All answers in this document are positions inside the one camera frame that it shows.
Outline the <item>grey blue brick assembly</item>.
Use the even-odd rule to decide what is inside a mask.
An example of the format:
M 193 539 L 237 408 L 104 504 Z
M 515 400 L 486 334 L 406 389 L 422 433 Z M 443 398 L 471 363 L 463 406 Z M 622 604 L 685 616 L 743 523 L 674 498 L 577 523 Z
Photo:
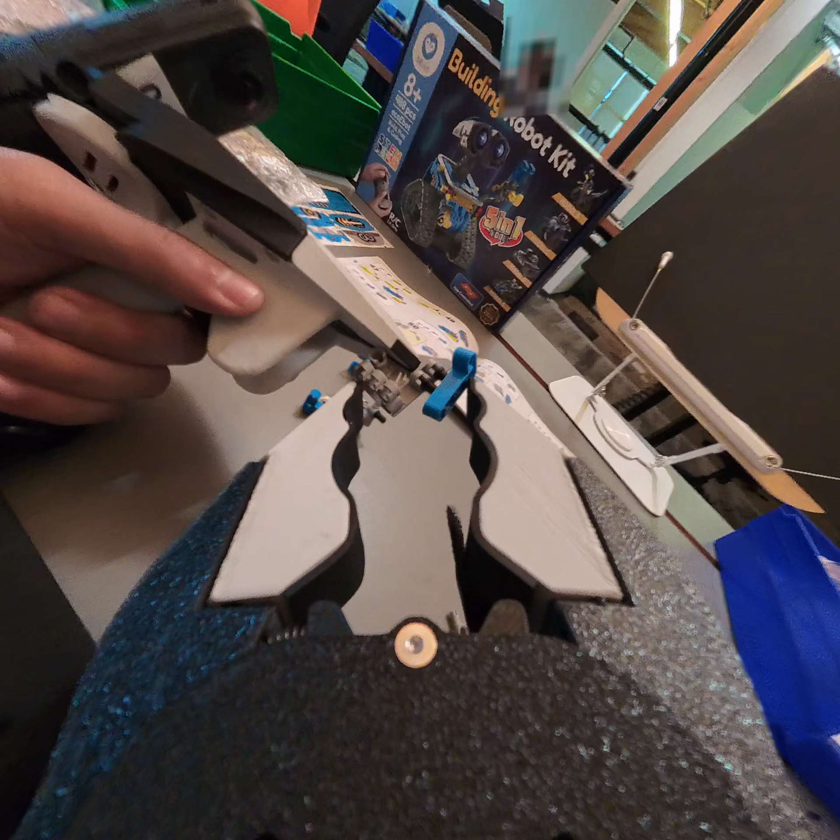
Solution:
M 349 366 L 349 376 L 360 385 L 367 411 L 395 417 L 420 396 L 430 395 L 442 384 L 451 363 L 435 358 L 421 360 L 412 371 L 384 351 L 372 351 Z

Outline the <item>large clear plastic bag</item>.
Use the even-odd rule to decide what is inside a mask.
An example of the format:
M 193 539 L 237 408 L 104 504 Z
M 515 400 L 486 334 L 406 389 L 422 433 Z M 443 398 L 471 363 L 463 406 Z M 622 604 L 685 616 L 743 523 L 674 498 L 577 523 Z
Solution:
M 327 200 L 321 186 L 255 127 L 225 133 L 217 140 L 289 207 Z

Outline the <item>blue plastic bin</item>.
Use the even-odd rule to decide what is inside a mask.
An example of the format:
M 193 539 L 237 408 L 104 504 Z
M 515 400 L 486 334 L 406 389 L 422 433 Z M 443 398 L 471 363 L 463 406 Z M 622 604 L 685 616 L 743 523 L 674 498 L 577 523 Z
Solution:
M 839 813 L 838 547 L 782 506 L 716 541 L 737 649 L 780 756 Z

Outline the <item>person's left hand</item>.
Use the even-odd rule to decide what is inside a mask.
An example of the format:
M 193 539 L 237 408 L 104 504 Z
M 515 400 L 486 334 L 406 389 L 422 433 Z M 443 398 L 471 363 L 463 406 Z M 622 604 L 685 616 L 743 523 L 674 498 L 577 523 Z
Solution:
M 264 293 L 192 242 L 110 202 L 51 161 L 2 149 L 1 409 L 55 425 L 101 424 L 167 389 L 206 341 L 182 313 L 135 311 L 57 278 L 126 272 L 200 312 L 257 312 Z

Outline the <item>instruction booklet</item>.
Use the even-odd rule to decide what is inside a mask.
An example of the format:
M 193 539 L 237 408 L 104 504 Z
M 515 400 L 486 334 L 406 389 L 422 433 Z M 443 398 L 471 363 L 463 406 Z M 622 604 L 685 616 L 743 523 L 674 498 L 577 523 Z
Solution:
M 384 319 L 395 328 L 423 364 L 441 364 L 448 371 L 456 350 L 478 353 L 478 342 L 467 326 L 410 288 L 383 258 L 342 257 L 338 262 L 344 274 L 359 290 L 368 294 Z M 475 380 L 535 426 L 563 457 L 574 457 L 572 451 L 561 443 L 535 413 L 510 375 L 499 364 L 477 356 Z

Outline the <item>black partition panel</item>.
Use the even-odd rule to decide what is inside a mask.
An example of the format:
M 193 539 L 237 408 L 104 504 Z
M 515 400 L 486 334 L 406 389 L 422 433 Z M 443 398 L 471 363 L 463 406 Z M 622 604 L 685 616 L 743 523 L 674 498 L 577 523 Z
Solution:
M 838 519 L 839 79 L 818 64 L 585 264 Z

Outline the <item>blue angled brick beam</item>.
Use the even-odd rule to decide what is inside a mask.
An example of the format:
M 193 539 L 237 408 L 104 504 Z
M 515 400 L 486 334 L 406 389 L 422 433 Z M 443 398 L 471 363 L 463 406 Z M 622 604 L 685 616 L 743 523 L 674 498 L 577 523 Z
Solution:
M 454 351 L 449 371 L 435 386 L 423 405 L 423 415 L 441 422 L 455 407 L 459 398 L 468 390 L 477 373 L 477 353 L 457 348 Z

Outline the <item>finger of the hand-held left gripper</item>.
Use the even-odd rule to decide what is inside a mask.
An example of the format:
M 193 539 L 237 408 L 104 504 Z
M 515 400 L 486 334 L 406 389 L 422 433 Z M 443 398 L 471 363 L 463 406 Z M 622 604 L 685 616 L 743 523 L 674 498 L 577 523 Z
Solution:
M 325 296 L 334 311 L 333 321 L 340 321 L 369 348 L 384 351 L 405 372 L 419 368 L 419 358 L 399 338 L 394 324 L 315 238 L 300 242 L 291 255 L 291 264 Z

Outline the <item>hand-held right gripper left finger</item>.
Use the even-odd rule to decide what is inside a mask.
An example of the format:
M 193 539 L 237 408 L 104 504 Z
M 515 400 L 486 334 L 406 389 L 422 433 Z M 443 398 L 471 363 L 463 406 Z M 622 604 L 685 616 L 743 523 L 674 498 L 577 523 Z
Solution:
M 364 576 L 350 493 L 364 394 L 348 383 L 271 449 L 208 594 L 214 606 L 346 603 Z

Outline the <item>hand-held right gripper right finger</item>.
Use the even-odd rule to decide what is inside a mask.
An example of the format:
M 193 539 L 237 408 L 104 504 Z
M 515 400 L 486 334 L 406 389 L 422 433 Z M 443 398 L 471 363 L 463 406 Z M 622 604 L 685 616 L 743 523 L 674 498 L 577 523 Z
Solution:
M 491 386 L 472 385 L 467 397 L 478 489 L 456 561 L 464 607 L 625 602 L 625 585 L 562 445 Z

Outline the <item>grey desk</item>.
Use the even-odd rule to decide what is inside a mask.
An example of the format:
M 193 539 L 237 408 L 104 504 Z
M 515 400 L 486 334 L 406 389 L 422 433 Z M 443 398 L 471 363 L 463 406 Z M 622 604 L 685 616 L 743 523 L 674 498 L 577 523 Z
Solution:
M 350 353 L 331 350 L 269 395 L 241 390 L 203 358 L 173 365 L 162 394 L 2 471 L 5 498 L 94 638 L 235 473 L 299 425 L 306 391 L 335 393 L 349 362 Z M 360 451 L 352 492 L 366 568 L 347 609 L 351 626 L 376 634 L 409 616 L 441 623 L 459 608 L 446 509 L 469 513 L 469 436 L 458 420 L 435 423 L 414 404 L 367 429 Z

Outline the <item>orange felt bag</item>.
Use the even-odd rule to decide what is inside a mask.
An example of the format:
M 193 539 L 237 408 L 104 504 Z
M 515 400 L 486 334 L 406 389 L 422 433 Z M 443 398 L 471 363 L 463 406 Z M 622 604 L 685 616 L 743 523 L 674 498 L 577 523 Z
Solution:
M 272 13 L 287 21 L 292 34 L 314 36 L 322 1 L 261 1 Z

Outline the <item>blue sticker sheet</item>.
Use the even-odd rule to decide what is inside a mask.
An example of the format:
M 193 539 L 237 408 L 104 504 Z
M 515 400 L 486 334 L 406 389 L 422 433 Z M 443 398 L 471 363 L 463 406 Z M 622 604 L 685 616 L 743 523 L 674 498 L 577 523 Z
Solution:
M 311 236 L 334 248 L 392 248 L 391 242 L 340 190 L 327 186 L 322 193 L 321 201 L 291 207 Z

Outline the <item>robot kit box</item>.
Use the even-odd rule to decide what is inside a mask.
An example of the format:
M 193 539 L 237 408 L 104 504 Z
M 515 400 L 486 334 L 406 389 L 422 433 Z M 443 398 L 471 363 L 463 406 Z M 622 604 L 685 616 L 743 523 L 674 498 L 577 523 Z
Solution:
M 627 191 L 549 114 L 502 115 L 498 60 L 420 2 L 356 191 L 499 330 Z

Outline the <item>green plastic bin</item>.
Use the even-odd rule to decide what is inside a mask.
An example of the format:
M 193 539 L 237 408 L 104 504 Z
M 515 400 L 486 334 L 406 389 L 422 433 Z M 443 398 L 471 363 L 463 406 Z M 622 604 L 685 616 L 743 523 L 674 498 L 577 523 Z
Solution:
M 366 161 L 382 108 L 311 36 L 260 2 L 279 105 L 257 128 L 293 163 L 348 179 Z

